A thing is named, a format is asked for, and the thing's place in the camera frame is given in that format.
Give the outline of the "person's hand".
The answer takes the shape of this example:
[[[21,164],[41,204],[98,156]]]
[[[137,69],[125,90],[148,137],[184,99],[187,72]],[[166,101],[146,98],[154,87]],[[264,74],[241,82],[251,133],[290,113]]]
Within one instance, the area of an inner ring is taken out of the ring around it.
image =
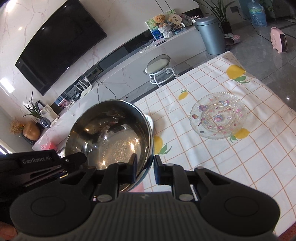
[[[11,240],[17,235],[16,229],[12,225],[0,222],[0,236],[4,240]]]

